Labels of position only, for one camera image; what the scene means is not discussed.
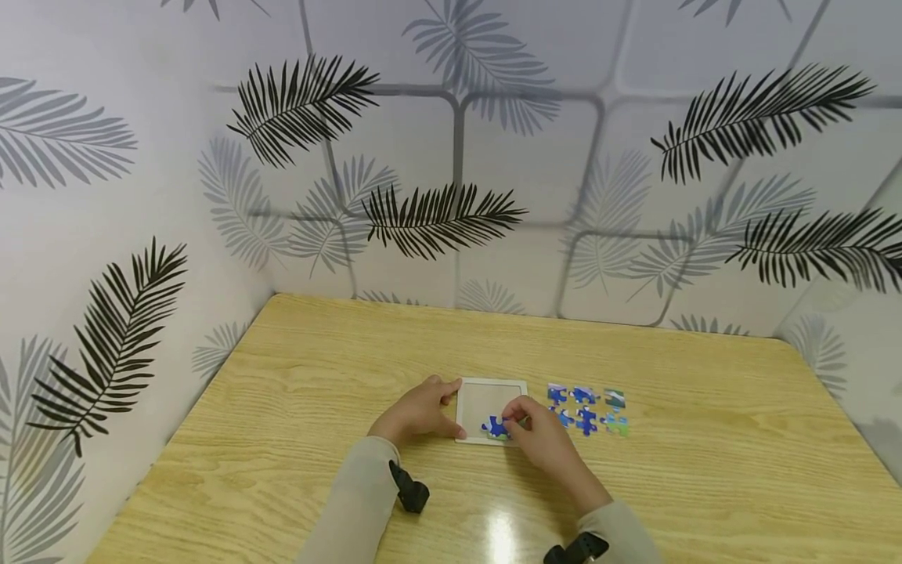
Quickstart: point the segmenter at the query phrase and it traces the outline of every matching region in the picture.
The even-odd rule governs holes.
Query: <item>black wristband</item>
[[[544,564],[584,564],[590,558],[601,557],[610,547],[611,545],[605,539],[596,537],[590,532],[582,532],[566,549],[558,544],[549,550],[542,562]]]
[[[389,460],[391,478],[398,487],[398,499],[407,513],[422,513],[429,500],[429,488],[422,482],[414,482],[410,474],[394,460]]]

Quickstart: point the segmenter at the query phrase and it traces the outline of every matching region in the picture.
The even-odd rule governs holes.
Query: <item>puzzle frame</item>
[[[515,447],[513,441],[488,437],[481,426],[488,423],[493,415],[500,418],[507,402],[519,395],[527,395],[524,380],[464,377],[457,392],[455,421],[466,430],[466,439],[455,441],[493,447]]]

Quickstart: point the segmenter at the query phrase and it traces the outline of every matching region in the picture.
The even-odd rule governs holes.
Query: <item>jigsaw puzzle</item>
[[[581,410],[576,412],[578,417],[581,417],[582,421],[576,422],[576,428],[583,430],[583,434],[588,437],[593,432],[598,431],[598,427],[592,423],[592,420],[598,417],[597,413],[593,413],[588,410],[588,408],[582,408]]]
[[[616,433],[621,437],[630,435],[629,421],[625,417],[620,417],[618,419],[613,413],[608,413],[605,416],[603,423],[609,433]]]
[[[566,386],[549,384],[548,399],[554,402],[555,405],[566,402]]]
[[[604,389],[604,402],[612,407],[623,409],[626,407],[626,395],[613,388]]]
[[[567,410],[561,410],[560,412],[558,412],[555,411],[554,406],[549,407],[549,409],[557,416],[557,420],[560,421],[561,425],[563,425],[564,427],[569,428],[570,425],[576,421],[574,418],[570,417],[570,413],[568,413]]]
[[[502,423],[506,420],[492,415],[489,417],[489,424],[486,425],[483,423],[483,430],[488,434],[489,439],[495,440],[508,440],[511,438],[511,435],[508,434],[507,430],[504,429],[504,425]]]
[[[592,390],[592,388],[585,386],[574,386],[573,391],[570,393],[570,395],[573,396],[573,399],[576,401],[576,403],[588,402],[589,405],[594,405],[595,400],[601,397],[595,395],[595,392]]]

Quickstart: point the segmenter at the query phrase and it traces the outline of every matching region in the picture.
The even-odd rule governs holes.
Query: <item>wallpaper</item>
[[[777,337],[902,483],[902,5],[3,15],[0,562],[84,561],[277,291]]]

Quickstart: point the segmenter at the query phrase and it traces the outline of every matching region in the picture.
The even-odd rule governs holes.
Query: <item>beige sleeve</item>
[[[295,564],[373,562],[398,495],[389,460],[399,461],[398,450],[380,437],[351,448]]]
[[[664,561],[639,518],[621,500],[614,500],[584,516],[579,520],[579,531],[590,532],[611,545],[598,562],[660,564]]]

